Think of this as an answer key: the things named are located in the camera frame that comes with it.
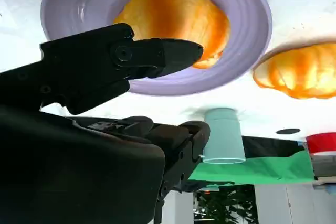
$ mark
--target white wall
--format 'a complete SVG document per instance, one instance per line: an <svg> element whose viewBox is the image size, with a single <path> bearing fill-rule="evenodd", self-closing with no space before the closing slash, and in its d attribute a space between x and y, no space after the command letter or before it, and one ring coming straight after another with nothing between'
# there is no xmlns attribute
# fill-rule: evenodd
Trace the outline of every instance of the white wall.
<svg viewBox="0 0 336 224"><path fill-rule="evenodd" d="M335 224L336 197L312 185L256 186L259 224Z"/></svg>
<svg viewBox="0 0 336 224"><path fill-rule="evenodd" d="M193 201L193 193L171 191L165 198L162 224L193 224Z"/></svg>

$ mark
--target purple bowl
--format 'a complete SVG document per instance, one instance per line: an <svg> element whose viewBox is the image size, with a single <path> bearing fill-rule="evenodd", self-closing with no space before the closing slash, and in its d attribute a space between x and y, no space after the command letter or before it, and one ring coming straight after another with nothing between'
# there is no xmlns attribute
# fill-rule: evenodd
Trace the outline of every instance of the purple bowl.
<svg viewBox="0 0 336 224"><path fill-rule="evenodd" d="M41 22L54 40L111 25L129 0L43 0ZM271 35L266 0L213 0L228 16L229 42L220 61L209 69L187 68L157 79L131 81L131 92L185 95L225 85L251 69L264 54Z"/></svg>

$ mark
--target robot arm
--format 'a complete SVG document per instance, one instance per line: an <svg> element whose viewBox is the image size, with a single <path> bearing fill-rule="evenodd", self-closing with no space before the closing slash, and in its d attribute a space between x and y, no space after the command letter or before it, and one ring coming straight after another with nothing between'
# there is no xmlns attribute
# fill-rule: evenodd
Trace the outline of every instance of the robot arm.
<svg viewBox="0 0 336 224"><path fill-rule="evenodd" d="M129 80L180 71L203 53L189 41L133 36L123 23L42 44L42 61L0 74L0 103L39 110L57 102L80 114L127 92Z"/></svg>
<svg viewBox="0 0 336 224"><path fill-rule="evenodd" d="M202 55L182 40L133 41L126 24L41 45L40 62L0 73L0 220L3 223L161 222L164 198L180 190L209 138L204 122L155 124L63 118L129 89L129 80L182 70Z"/></svg>

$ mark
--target light blue cup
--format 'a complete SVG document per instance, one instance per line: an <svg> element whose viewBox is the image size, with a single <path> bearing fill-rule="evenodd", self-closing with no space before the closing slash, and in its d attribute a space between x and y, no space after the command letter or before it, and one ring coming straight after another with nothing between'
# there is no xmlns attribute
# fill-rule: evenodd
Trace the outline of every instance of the light blue cup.
<svg viewBox="0 0 336 224"><path fill-rule="evenodd" d="M246 161L240 124L233 109L213 109L205 113L210 138L203 150L203 162L236 164Z"/></svg>

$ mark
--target green cloth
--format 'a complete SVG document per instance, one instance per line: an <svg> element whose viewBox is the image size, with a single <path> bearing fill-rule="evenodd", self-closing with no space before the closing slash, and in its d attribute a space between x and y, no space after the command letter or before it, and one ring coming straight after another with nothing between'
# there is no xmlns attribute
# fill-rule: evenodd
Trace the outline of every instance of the green cloth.
<svg viewBox="0 0 336 224"><path fill-rule="evenodd" d="M302 184L312 182L309 154L300 151L290 157L248 158L240 164L200 163L189 179L243 184Z"/></svg>

